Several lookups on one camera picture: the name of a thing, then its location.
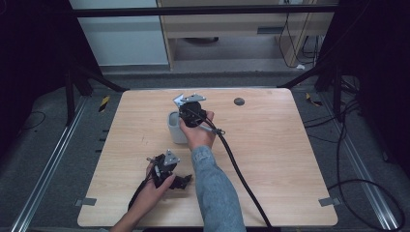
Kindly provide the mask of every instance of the black device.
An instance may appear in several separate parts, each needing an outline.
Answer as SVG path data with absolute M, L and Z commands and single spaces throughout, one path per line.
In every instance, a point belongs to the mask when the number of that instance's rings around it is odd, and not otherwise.
M 136 189 L 135 193 L 132 196 L 132 199 L 129 203 L 129 208 L 131 208 L 133 202 L 135 201 L 136 197 L 138 194 L 144 189 L 145 185 L 150 178 L 154 180 L 154 184 L 156 188 L 160 187 L 162 183 L 165 181 L 166 178 L 168 178 L 170 175 L 172 175 L 172 171 L 175 169 L 177 166 L 177 163 L 180 161 L 179 158 L 177 158 L 171 151 L 167 150 L 166 155 L 161 154 L 154 159 L 147 159 L 149 160 L 152 164 L 153 167 L 150 170 L 150 173 L 147 175 L 145 180 L 141 182 L 139 187 Z M 188 175 L 186 177 L 180 177 L 176 176 L 174 181 L 172 182 L 172 185 L 169 187 L 170 189 L 185 189 L 187 184 L 190 182 L 192 175 Z
M 187 127 L 196 128 L 206 118 L 206 111 L 201 108 L 198 101 L 187 102 L 179 108 L 179 115 Z
M 196 128 L 206 119 L 206 111 L 201 108 L 199 103 L 205 100 L 204 97 L 197 94 L 186 98 L 184 98 L 184 95 L 180 95 L 174 99 L 174 103 L 179 109 L 179 116 L 184 120 L 187 127 Z

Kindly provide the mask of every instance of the wall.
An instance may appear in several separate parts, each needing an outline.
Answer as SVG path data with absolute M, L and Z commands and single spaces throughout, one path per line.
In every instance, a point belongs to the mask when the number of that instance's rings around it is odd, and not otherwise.
M 70 0 L 74 9 L 156 7 L 155 0 Z M 101 67 L 167 65 L 158 16 L 78 19 Z

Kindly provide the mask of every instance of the sleeve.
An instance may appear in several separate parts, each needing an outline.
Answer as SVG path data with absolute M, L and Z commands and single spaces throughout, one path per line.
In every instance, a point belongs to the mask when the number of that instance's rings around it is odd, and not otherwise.
M 196 196 L 204 231 L 247 231 L 238 195 L 207 146 L 192 151 Z

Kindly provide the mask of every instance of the metal bracket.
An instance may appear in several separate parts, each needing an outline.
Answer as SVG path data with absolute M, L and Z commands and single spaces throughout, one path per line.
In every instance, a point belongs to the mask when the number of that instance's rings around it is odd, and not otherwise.
M 329 206 L 329 205 L 340 205 L 341 201 L 336 197 L 336 198 L 323 198 L 323 199 L 319 199 L 319 203 L 320 206 L 325 207 L 325 206 Z
M 175 154 L 171 152 L 171 150 L 167 150 L 165 153 L 165 160 L 163 161 L 163 165 L 168 166 L 174 163 L 179 162 L 181 159 L 177 158 Z
M 200 95 L 197 94 L 193 94 L 189 97 L 184 98 L 184 94 L 181 94 L 180 96 L 176 97 L 174 99 L 174 103 L 178 106 L 178 108 L 183 105 L 184 103 L 188 103 L 188 102 L 201 102 L 201 101 L 205 101 L 206 98 L 202 97 Z
M 83 205 L 95 206 L 96 202 L 97 202 L 96 198 L 85 197 L 84 199 L 76 199 L 74 202 L 74 205 L 75 206 L 83 206 Z

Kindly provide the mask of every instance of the wooden table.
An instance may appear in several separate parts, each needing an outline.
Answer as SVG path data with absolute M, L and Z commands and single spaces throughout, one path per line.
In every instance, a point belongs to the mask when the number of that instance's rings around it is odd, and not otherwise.
M 170 149 L 181 162 L 174 172 L 193 173 L 187 145 L 174 144 L 167 127 L 173 99 L 193 93 L 207 98 L 202 108 L 215 112 L 215 125 L 225 138 L 247 180 L 274 226 L 331 226 L 337 223 L 329 197 L 292 94 L 287 89 L 178 89 L 125 92 L 87 192 L 94 206 L 83 205 L 80 226 L 112 226 L 127 211 L 145 177 L 146 158 Z M 236 98 L 245 104 L 234 104 Z M 241 201 L 246 226 L 265 226 L 217 138 L 213 151 Z M 195 177 L 185 190 L 169 190 L 139 225 L 203 226 L 195 194 Z

